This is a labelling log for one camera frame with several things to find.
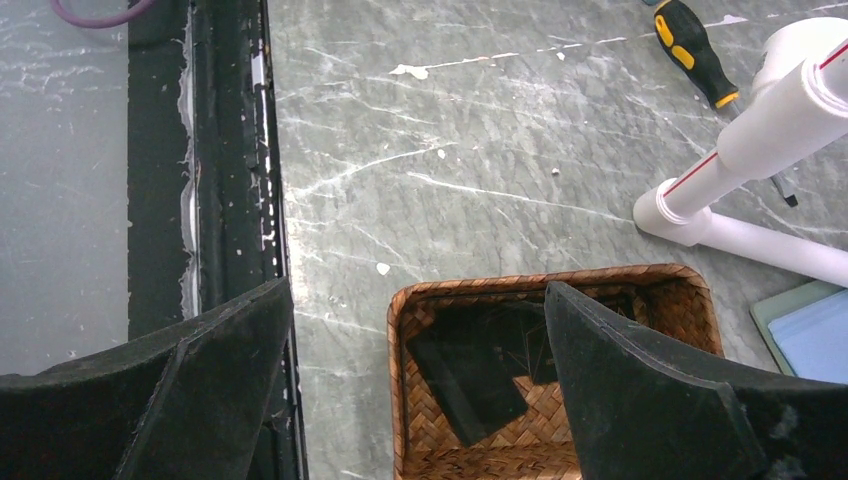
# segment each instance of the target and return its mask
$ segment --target brown wicker basket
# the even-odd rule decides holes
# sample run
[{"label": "brown wicker basket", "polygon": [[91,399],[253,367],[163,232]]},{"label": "brown wicker basket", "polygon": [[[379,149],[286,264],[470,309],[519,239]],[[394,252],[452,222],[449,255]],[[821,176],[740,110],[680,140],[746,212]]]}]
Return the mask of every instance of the brown wicker basket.
[{"label": "brown wicker basket", "polygon": [[549,275],[419,283],[398,292],[388,314],[389,373],[396,480],[579,479],[580,468],[559,385],[515,383],[527,413],[481,442],[463,447],[441,412],[406,341],[447,306],[544,298],[562,281],[593,298],[630,301],[640,323],[723,355],[709,289],[689,267],[674,264],[605,268]]}]

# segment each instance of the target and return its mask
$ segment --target red line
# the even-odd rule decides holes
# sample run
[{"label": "red line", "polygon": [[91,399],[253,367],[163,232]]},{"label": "red line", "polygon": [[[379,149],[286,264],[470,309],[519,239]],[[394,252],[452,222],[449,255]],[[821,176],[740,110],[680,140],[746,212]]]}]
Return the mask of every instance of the red line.
[{"label": "red line", "polygon": [[833,55],[831,55],[831,56],[830,56],[827,60],[825,60],[825,61],[824,61],[824,63],[822,63],[821,65],[819,65],[819,70],[821,70],[822,68],[826,67],[828,63],[830,63],[830,62],[832,62],[832,61],[836,60],[836,57],[838,57],[838,56],[842,55],[843,53],[845,53],[845,50],[848,50],[848,43],[846,43],[845,45],[843,45],[843,46],[842,46],[842,48],[840,48],[838,52],[836,52],[836,53],[834,53]]},{"label": "red line", "polygon": [[712,161],[713,161],[713,159],[714,159],[714,158],[716,158],[717,156],[718,156],[718,152],[713,153],[712,155],[710,155],[709,157],[707,157],[707,159],[706,159],[706,160],[704,160],[703,162],[701,162],[701,164],[700,164],[700,165],[698,165],[697,167],[695,167],[695,169],[694,169],[694,170],[692,170],[691,172],[689,172],[689,174],[688,174],[688,175],[686,175],[685,177],[681,178],[680,180],[678,180],[678,181],[674,182],[674,185],[672,185],[672,186],[671,186],[671,188],[669,188],[668,190],[666,190],[666,191],[665,191],[665,193],[663,193],[663,198],[667,197],[669,193],[673,192],[675,188],[677,188],[677,187],[679,187],[680,185],[682,185],[682,184],[683,184],[683,182],[685,182],[686,180],[689,180],[689,177],[691,177],[692,175],[695,175],[696,173],[698,173],[698,170],[700,170],[700,169],[704,168],[704,166],[705,166],[706,164],[708,164],[708,163],[712,162]]}]

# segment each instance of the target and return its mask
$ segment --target black and yellow screwdriver handle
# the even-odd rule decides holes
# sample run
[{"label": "black and yellow screwdriver handle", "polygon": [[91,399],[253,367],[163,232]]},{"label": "black and yellow screwdriver handle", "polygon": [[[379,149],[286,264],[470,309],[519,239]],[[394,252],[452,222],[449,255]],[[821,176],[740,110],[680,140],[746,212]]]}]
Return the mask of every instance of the black and yellow screwdriver handle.
[{"label": "black and yellow screwdriver handle", "polygon": [[724,75],[704,24],[680,0],[666,0],[654,12],[654,28],[665,53],[686,72],[715,108],[736,100],[739,89]]}]

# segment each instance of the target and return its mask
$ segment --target marble tabletop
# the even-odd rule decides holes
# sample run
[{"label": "marble tabletop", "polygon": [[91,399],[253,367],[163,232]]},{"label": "marble tabletop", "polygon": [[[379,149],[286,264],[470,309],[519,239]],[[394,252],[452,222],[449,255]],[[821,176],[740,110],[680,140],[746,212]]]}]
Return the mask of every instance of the marble tabletop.
[{"label": "marble tabletop", "polygon": [[[742,98],[783,25],[835,0],[689,0]],[[640,194],[707,152],[709,110],[637,0],[269,2],[312,478],[391,476],[386,309],[419,281],[680,262],[728,358],[775,365],[751,303],[799,275],[641,234]],[[848,247],[844,141],[714,210]]]}]

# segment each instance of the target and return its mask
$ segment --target purple cable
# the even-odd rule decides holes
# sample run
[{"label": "purple cable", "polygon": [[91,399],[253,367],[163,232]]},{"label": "purple cable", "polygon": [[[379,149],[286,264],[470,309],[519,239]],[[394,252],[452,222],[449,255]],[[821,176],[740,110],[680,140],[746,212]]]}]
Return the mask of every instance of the purple cable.
[{"label": "purple cable", "polygon": [[156,0],[139,0],[138,3],[133,5],[129,10],[124,13],[120,13],[115,15],[114,17],[107,18],[81,18],[73,13],[69,12],[65,7],[62,6],[61,0],[50,0],[50,6],[53,7],[53,11],[56,12],[56,15],[62,18],[62,20],[70,23],[75,27],[80,28],[92,28],[92,29],[100,29],[100,28],[112,28],[117,27],[118,25],[123,25],[130,20],[138,17],[142,13],[146,12],[148,8],[150,8]]}]

